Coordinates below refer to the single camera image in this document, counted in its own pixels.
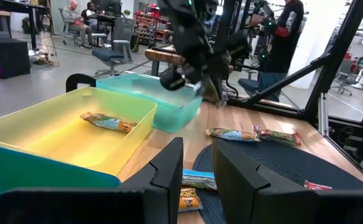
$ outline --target person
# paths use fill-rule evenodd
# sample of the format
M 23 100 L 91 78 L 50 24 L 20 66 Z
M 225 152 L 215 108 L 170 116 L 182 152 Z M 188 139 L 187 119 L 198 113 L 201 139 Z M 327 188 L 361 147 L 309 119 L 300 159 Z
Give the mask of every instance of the person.
M 96 13 L 96 8 L 95 8 L 93 2 L 88 2 L 86 5 L 86 9 L 81 13 L 81 16 L 84 19 L 85 25 L 90 26 L 92 28 L 92 30 L 97 29 L 98 21 L 97 21 L 97 19 L 89 18 L 89 16 L 93 15 L 95 13 Z M 104 25 L 100 25 L 99 32 L 104 33 L 105 28 L 106 27 Z M 109 34 L 110 30 L 111 30 L 111 27 L 107 27 L 107 29 L 106 29 L 107 35 Z
M 66 20 L 74 21 L 73 24 L 68 26 L 69 30 L 78 31 L 81 35 L 81 46 L 87 49 L 90 49 L 92 46 L 92 28 L 83 23 L 82 16 L 78 15 L 76 8 L 78 7 L 78 3 L 76 0 L 71 0 L 70 4 L 63 9 L 62 16 Z M 85 43 L 85 34 L 88 35 L 88 44 Z
M 276 23 L 258 14 L 252 16 L 252 25 L 262 24 L 265 26 L 265 31 L 271 33 L 267 47 L 268 60 L 263 63 L 259 72 L 259 92 L 287 76 L 300 36 L 304 12 L 303 3 L 300 0 L 285 0 L 284 10 Z M 265 99 L 279 102 L 280 94 L 281 90 Z

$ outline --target teal plastic bin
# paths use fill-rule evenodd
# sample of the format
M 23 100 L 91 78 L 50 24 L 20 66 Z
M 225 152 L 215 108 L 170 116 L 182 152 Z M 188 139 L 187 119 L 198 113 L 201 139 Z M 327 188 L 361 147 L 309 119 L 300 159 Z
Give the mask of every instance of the teal plastic bin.
M 19 187 L 115 188 L 113 175 L 0 147 L 0 193 Z
M 168 91 L 158 77 L 137 73 L 97 80 L 96 87 L 156 102 L 154 127 L 168 133 L 179 131 L 194 118 L 202 102 L 188 86 Z

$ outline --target gray floor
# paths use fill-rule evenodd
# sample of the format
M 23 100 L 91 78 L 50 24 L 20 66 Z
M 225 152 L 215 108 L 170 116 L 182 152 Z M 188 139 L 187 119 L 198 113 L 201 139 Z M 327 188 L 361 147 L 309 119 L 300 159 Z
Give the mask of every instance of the gray floor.
M 13 32 L 14 38 L 30 41 L 29 35 Z M 41 101 L 61 95 L 65 92 L 65 81 L 74 73 L 93 75 L 97 70 L 107 69 L 100 60 L 91 54 L 91 50 L 82 49 L 73 44 L 64 45 L 64 37 L 55 37 L 58 59 L 61 65 L 51 70 L 31 70 L 30 75 L 22 75 L 7 80 L 0 79 L 0 117 L 21 110 Z M 49 35 L 37 38 L 39 47 L 53 52 L 53 43 Z M 144 55 L 144 46 L 140 46 L 137 54 L 133 55 L 134 62 L 117 67 L 118 70 L 132 70 L 136 73 L 150 74 L 151 62 Z M 168 65 L 160 64 L 160 72 Z M 236 87 L 240 94 L 245 91 L 237 84 L 238 79 L 246 78 L 247 73 L 233 72 L 229 82 Z M 280 101 L 296 108 L 304 108 L 316 82 L 315 76 L 308 90 L 285 87 Z M 363 91 L 353 89 L 353 96 L 340 95 L 335 90 L 329 91 L 329 114 L 341 118 L 360 121 L 363 118 Z

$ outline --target blue round mat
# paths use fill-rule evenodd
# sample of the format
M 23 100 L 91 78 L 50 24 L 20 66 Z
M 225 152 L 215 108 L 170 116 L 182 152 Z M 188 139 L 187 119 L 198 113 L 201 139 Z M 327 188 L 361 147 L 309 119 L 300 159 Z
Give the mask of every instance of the blue round mat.
M 305 180 L 308 180 L 335 190 L 363 189 L 363 182 L 351 174 L 294 147 L 271 141 L 226 142 L 231 145 L 230 150 L 241 150 L 251 159 L 297 184 L 304 185 Z M 204 148 L 197 156 L 193 169 L 213 172 L 212 145 Z M 210 224 L 226 223 L 218 193 L 197 190 L 197 194 L 202 201 L 203 209 L 200 213 L 203 221 Z

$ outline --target packaged snack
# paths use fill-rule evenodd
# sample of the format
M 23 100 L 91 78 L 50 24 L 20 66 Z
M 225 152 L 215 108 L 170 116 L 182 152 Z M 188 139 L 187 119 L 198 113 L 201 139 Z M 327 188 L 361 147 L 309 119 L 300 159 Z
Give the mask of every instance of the packaged snack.
M 332 190 L 332 187 L 323 186 L 320 184 L 310 183 L 307 180 L 305 181 L 305 188 L 308 190 Z
M 197 189 L 217 190 L 214 174 L 212 172 L 199 172 L 195 170 L 183 169 L 181 184 L 195 187 Z
M 188 212 L 202 209 L 200 198 L 195 189 L 186 188 L 180 191 L 179 212 Z
M 254 131 L 260 140 L 276 141 L 289 146 L 301 146 L 301 140 L 297 133 L 287 134 L 278 131 L 272 131 L 267 128 L 261 128 L 254 125 Z
M 81 115 L 80 118 L 95 126 L 109 128 L 118 131 L 124 131 L 127 133 L 131 132 L 132 129 L 137 125 L 137 123 L 134 122 L 128 122 L 104 114 L 90 113 L 90 112 Z
M 207 136 L 213 136 L 213 137 L 226 139 L 226 140 L 233 140 L 233 141 L 244 141 L 244 142 L 260 141 L 258 138 L 256 138 L 256 134 L 248 133 L 246 131 L 227 129 L 227 128 L 207 129 L 205 131 L 205 134 Z

